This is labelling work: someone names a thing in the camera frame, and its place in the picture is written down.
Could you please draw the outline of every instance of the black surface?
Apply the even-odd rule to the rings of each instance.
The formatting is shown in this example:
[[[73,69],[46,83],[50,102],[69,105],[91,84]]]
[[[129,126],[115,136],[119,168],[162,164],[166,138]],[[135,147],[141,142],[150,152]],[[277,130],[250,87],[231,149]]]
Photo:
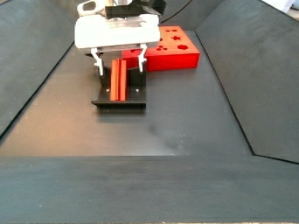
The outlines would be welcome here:
[[[130,5],[107,6],[107,19],[138,17],[142,14],[163,15],[166,8],[165,0],[134,0]]]
[[[43,0],[0,5],[0,136],[74,41],[74,19],[58,5]]]
[[[195,32],[189,34],[202,49]],[[147,75],[143,114],[99,113],[90,103],[101,86],[94,63],[71,49],[3,139],[0,156],[250,154],[205,55],[198,69]]]
[[[0,221],[299,221],[299,166],[253,157],[205,52],[145,114],[99,114],[93,65],[73,48],[3,139]]]
[[[298,163],[298,21],[257,0],[226,0],[198,33],[254,152]]]
[[[194,31],[223,0],[194,0],[186,9],[163,25],[179,25],[186,31]],[[186,4],[187,0],[167,0],[163,20]]]
[[[3,223],[299,221],[298,165],[262,157],[2,157],[0,179]]]

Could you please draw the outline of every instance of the black cable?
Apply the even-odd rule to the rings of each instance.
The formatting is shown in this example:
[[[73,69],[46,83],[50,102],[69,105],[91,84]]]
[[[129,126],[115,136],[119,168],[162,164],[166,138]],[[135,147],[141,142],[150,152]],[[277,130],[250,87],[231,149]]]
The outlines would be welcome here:
[[[189,3],[166,20],[162,21],[162,24],[165,22],[167,22],[171,18],[174,18],[181,13],[185,10],[185,8],[190,5],[191,2],[193,2],[193,0],[190,0]]]

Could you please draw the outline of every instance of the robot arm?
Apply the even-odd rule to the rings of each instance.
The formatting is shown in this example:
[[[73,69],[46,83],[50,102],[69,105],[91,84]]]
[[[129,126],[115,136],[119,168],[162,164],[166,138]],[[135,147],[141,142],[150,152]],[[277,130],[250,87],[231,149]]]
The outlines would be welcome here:
[[[145,63],[147,47],[157,46],[161,40],[158,25],[165,7],[165,0],[134,0],[117,6],[106,6],[106,0],[91,0],[79,5],[75,45],[82,52],[94,56],[102,75],[101,53],[142,48],[139,64]]]

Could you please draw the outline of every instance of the red block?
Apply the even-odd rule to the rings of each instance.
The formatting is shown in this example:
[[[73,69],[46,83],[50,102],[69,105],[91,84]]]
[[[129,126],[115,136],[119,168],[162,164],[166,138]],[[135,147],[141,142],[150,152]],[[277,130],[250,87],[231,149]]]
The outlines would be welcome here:
[[[181,26],[162,26],[162,39],[158,47],[147,49],[147,71],[195,68],[201,51]],[[138,55],[142,50],[123,51],[127,68],[138,67]]]

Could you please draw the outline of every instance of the gray floor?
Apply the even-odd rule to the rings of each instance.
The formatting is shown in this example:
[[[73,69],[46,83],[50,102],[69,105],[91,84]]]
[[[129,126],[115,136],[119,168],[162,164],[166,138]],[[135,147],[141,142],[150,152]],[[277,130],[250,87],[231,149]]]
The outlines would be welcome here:
[[[206,57],[198,69],[150,73],[146,112],[113,115],[90,103],[99,94],[93,64],[73,47],[3,140],[0,156],[250,154]]]
[[[58,2],[0,5],[0,136],[74,42],[75,19]]]
[[[135,114],[91,105],[93,62],[71,49],[2,140],[0,222],[299,221],[299,166],[251,155],[205,52]]]

